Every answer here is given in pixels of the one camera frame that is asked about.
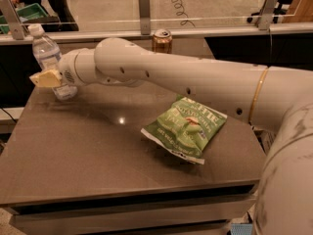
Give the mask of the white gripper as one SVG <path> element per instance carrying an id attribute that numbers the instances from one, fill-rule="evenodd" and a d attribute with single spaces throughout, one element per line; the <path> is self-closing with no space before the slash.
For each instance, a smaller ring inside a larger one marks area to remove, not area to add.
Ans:
<path id="1" fill-rule="evenodd" d="M 62 78 L 69 85 L 85 85 L 81 75 L 83 68 L 82 55 L 85 51 L 86 49 L 83 48 L 67 52 L 62 55 L 59 61 L 60 72 L 57 70 L 43 70 L 32 75 L 30 80 L 37 87 L 44 88 L 60 87 L 62 85 Z"/>

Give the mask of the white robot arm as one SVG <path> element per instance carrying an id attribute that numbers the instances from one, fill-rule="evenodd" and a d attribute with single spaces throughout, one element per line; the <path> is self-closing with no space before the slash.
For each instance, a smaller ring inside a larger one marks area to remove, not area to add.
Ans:
<path id="1" fill-rule="evenodd" d="M 253 235 L 313 235 L 313 73 L 148 51 L 121 38 L 66 54 L 36 40 L 38 87 L 136 86 L 143 81 L 180 95 L 165 115 L 177 133 L 239 117 L 276 132 L 258 187 Z"/>

